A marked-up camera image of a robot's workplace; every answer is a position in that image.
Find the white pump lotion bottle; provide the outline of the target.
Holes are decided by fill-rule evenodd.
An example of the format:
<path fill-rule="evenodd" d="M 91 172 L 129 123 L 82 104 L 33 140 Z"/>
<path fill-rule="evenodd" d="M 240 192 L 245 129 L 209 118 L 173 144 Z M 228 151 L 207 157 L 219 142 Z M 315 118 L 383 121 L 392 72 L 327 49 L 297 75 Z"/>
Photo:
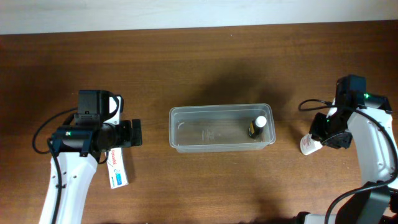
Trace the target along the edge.
<path fill-rule="evenodd" d="M 303 155 L 309 155 L 314 153 L 315 151 L 321 149 L 323 145 L 320 141 L 316 141 L 312 138 L 311 134 L 306 134 L 300 140 L 300 150 Z"/>

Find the dark syrup bottle white cap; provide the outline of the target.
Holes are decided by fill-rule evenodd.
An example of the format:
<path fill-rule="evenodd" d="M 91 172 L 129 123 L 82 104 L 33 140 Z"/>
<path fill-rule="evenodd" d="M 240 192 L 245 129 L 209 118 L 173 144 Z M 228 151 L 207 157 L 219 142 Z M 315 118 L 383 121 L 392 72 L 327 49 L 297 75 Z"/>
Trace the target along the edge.
<path fill-rule="evenodd" d="M 253 139 L 258 138 L 262 134 L 266 124 L 267 118 L 265 116 L 258 116 L 253 119 L 248 127 L 249 137 Z"/>

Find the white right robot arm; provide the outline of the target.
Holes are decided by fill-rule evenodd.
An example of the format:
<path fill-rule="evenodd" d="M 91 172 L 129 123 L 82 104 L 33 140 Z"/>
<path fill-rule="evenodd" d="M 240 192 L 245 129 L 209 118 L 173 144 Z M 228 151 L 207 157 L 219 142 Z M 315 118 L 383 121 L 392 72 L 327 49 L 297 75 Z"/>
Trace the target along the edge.
<path fill-rule="evenodd" d="M 347 75 L 338 79 L 334 100 L 322 101 L 321 108 L 329 112 L 315 115 L 300 141 L 302 154 L 355 143 L 362 186 L 334 199 L 324 215 L 300 212 L 296 223 L 397 223 L 397 144 L 389 100 L 368 93 L 365 78 Z"/>

